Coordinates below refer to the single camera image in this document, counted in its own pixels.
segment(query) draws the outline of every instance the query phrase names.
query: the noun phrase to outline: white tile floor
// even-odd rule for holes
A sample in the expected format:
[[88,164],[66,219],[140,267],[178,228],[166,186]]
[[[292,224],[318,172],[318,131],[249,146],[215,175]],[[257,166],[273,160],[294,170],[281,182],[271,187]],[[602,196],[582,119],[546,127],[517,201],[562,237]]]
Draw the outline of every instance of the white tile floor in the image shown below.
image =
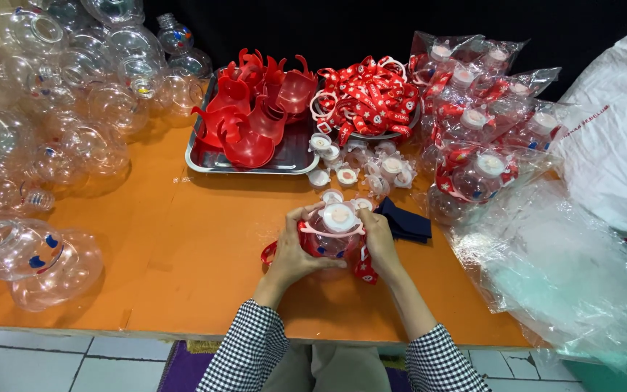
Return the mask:
[[[0,392],[155,392],[170,343],[0,331]],[[585,392],[562,365],[529,352],[462,350],[494,392]]]

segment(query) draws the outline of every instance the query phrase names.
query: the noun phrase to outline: person's left hand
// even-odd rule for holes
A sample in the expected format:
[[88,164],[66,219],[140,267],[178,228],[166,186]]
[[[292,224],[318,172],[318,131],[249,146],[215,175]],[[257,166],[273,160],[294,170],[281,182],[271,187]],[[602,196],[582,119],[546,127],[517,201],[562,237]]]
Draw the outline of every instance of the person's left hand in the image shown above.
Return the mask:
[[311,206],[299,207],[287,213],[284,230],[282,230],[277,239],[277,250],[275,250],[274,260],[253,295],[253,299],[258,305],[275,309],[284,291],[292,283],[299,281],[318,269],[345,268],[347,266],[345,260],[311,256],[304,252],[299,244],[299,220],[308,218],[311,211],[318,209],[322,205],[323,202],[321,201]]

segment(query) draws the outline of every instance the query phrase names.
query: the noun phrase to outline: hand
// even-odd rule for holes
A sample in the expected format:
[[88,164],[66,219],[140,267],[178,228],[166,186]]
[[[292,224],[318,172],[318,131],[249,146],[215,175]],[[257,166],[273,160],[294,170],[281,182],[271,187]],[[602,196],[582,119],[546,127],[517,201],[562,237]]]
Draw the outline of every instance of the hand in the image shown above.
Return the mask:
[[366,231],[366,247],[371,256],[371,267],[390,284],[405,273],[405,269],[398,259],[389,222],[385,216],[368,209],[361,209],[358,215]]
[[345,260],[311,256],[304,252],[299,244],[299,220],[307,219],[311,211],[318,209],[322,205],[323,202],[319,202],[287,213],[284,230],[282,230],[277,239],[277,250],[274,254],[274,260],[266,275],[258,284],[256,293],[253,295],[253,299],[258,305],[275,309],[284,291],[292,283],[299,281],[318,269],[345,268],[347,266]]

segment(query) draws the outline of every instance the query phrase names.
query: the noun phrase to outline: orange table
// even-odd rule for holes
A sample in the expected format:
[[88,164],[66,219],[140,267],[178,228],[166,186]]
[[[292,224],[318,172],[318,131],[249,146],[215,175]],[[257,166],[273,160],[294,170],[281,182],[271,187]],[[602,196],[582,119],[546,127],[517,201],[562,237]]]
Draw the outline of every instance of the orange table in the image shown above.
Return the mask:
[[[92,179],[66,191],[71,195],[57,202],[48,221],[93,233],[105,271],[80,298],[41,313],[15,307],[0,282],[0,328],[223,337],[263,275],[260,252],[277,237],[285,212],[318,196],[306,176],[193,172],[183,158],[189,133],[153,121],[151,133],[130,145],[126,181]],[[395,190],[392,199],[419,212],[409,190]],[[436,318],[461,345],[527,347],[518,323],[504,313],[490,314],[440,229],[433,231],[430,244],[399,241],[397,249]],[[305,278],[287,291],[279,313],[290,338],[406,340],[385,285],[369,285],[351,273]]]

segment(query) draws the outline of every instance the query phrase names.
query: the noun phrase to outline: black backdrop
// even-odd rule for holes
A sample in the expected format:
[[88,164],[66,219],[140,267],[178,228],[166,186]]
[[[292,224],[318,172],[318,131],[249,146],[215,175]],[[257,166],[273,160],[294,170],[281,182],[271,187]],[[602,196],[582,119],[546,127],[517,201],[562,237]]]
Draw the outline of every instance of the black backdrop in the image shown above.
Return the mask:
[[238,62],[241,48],[294,59],[309,68],[342,68],[367,55],[406,62],[413,31],[435,36],[480,33],[496,40],[531,39],[513,73],[563,67],[560,80],[541,98],[556,101],[579,73],[627,34],[627,1],[230,1],[144,0],[144,24],[156,33],[156,17],[173,13],[195,35],[196,47],[215,67]]

